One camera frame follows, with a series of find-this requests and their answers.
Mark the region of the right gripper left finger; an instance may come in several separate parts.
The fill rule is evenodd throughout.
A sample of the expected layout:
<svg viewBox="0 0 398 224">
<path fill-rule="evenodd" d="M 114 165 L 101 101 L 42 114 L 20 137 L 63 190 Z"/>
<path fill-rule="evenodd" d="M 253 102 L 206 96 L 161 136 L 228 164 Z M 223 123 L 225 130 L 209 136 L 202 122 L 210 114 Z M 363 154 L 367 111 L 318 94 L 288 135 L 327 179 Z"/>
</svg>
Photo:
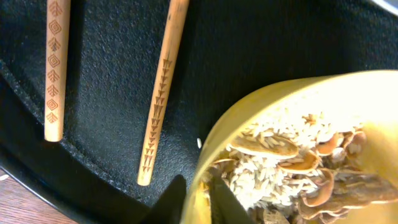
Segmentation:
<svg viewBox="0 0 398 224">
<path fill-rule="evenodd" d="M 179 224 L 186 193 L 186 180 L 182 175 L 176 175 L 140 223 Z"/>
</svg>

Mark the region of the grey plate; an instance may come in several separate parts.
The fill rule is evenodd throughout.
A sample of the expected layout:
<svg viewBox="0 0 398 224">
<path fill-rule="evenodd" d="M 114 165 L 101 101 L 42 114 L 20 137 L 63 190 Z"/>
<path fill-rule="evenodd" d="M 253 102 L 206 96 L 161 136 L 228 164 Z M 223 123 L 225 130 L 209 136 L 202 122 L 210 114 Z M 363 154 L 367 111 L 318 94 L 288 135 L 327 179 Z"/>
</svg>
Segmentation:
<svg viewBox="0 0 398 224">
<path fill-rule="evenodd" d="M 371 2 L 385 11 L 398 16 L 398 0 L 371 0 Z"/>
</svg>

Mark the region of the yellow bowl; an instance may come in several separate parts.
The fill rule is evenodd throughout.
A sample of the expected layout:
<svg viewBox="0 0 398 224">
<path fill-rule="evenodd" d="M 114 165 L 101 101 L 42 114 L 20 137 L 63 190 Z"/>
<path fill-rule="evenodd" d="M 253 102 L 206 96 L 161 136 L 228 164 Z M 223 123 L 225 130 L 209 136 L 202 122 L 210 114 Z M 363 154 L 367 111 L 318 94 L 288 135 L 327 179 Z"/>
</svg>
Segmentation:
<svg viewBox="0 0 398 224">
<path fill-rule="evenodd" d="M 368 143 L 358 157 L 368 172 L 397 183 L 397 71 L 371 70 L 275 83 L 245 96 L 216 122 L 198 159 L 185 198 L 181 223 L 210 223 L 210 205 L 201 194 L 201 177 L 227 143 L 247 124 L 279 103 L 292 101 L 300 109 L 362 115 Z"/>
</svg>

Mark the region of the rice and mushroom leftovers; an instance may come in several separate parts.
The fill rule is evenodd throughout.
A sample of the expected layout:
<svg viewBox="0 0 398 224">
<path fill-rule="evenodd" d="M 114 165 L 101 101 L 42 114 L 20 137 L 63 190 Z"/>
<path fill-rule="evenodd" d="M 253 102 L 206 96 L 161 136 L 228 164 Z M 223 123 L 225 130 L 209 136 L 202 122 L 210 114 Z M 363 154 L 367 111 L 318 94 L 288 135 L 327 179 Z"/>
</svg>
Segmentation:
<svg viewBox="0 0 398 224">
<path fill-rule="evenodd" d="M 257 223 L 334 223 L 397 200 L 397 187 L 357 163 L 363 121 L 323 111 L 273 111 L 245 126 L 208 169 Z"/>
</svg>

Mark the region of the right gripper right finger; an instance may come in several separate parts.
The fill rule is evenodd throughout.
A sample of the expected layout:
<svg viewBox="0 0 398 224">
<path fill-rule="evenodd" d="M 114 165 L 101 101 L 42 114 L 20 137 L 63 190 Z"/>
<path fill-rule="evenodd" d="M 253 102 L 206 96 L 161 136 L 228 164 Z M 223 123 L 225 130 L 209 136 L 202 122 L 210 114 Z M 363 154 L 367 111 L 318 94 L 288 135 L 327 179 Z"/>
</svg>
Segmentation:
<svg viewBox="0 0 398 224">
<path fill-rule="evenodd" d="M 238 202 L 221 177 L 210 181 L 212 224 L 253 224 L 253 220 Z"/>
</svg>

